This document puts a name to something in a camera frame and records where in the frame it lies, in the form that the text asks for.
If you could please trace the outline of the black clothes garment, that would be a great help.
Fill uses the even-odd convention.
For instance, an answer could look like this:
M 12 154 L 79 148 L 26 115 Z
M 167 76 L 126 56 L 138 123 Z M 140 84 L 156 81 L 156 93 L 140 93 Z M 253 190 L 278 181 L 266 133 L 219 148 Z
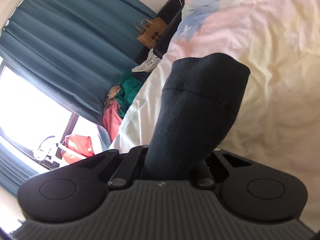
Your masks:
M 235 123 L 250 73 L 223 53 L 176 60 L 162 90 L 142 178 L 190 178 Z

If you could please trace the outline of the red hanging garment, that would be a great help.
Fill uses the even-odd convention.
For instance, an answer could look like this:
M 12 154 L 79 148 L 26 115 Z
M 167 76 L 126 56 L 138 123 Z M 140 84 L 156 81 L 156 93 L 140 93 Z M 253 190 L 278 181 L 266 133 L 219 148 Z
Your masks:
M 71 134 L 65 137 L 63 146 L 65 148 L 61 150 L 61 154 L 68 164 L 94 156 L 91 137 Z

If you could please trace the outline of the green garment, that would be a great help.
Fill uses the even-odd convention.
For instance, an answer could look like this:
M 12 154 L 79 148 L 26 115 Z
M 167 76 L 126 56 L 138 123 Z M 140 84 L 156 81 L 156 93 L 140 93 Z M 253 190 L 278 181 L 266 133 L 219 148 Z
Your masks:
M 119 81 L 120 90 L 115 99 L 119 105 L 118 114 L 121 118 L 125 116 L 143 83 L 136 79 L 132 72 L 125 72 Z

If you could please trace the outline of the black framed window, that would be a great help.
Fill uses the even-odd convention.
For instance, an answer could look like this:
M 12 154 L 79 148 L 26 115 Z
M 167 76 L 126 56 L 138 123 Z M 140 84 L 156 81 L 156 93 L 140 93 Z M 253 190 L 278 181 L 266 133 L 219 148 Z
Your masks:
M 61 153 L 64 162 L 52 164 L 36 160 L 31 150 L 51 135 L 63 144 L 78 118 L 1 62 L 1 136 L 18 152 L 47 169 L 66 166 Z

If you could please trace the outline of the left teal curtain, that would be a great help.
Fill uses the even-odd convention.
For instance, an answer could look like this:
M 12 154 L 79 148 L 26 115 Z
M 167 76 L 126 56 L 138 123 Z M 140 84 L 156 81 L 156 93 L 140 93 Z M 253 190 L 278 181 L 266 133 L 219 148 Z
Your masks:
M 30 177 L 39 173 L 14 156 L 7 148 L 1 145 L 0 155 L 0 180 L 1 187 L 14 197 L 17 197 L 18 189 Z

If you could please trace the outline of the teal curtain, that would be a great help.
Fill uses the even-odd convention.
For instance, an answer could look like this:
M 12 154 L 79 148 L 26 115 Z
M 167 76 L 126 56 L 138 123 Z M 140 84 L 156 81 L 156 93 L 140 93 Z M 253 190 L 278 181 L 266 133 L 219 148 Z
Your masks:
M 17 197 L 18 189 L 30 177 L 39 173 L 14 156 L 7 148 L 1 145 L 0 155 L 0 180 L 1 187 L 14 197 Z
M 103 103 L 143 49 L 139 0 L 23 0 L 1 31 L 1 57 L 70 111 L 99 124 Z

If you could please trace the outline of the right teal curtain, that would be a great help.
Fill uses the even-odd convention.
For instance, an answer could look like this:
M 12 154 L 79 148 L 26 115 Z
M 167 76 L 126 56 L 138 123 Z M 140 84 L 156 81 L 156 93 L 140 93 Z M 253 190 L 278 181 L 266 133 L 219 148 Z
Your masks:
M 23 0 L 1 31 L 1 57 L 70 111 L 99 124 L 103 103 L 143 49 L 139 0 Z

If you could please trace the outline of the brown paper bag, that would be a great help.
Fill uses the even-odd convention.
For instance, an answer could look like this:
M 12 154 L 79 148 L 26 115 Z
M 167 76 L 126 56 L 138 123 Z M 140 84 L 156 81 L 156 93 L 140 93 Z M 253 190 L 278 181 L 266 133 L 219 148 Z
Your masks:
M 148 49 L 153 49 L 168 25 L 158 17 L 153 20 L 144 19 L 140 22 L 140 26 L 136 25 L 136 29 L 140 31 L 137 40 Z

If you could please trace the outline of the pastel bed duvet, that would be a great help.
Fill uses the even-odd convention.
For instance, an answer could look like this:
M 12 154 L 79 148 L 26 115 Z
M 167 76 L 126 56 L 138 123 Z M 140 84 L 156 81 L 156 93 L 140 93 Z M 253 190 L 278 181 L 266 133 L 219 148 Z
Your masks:
M 156 180 L 183 179 L 216 147 L 291 174 L 318 230 L 319 0 L 185 0 L 111 146 L 140 145 Z

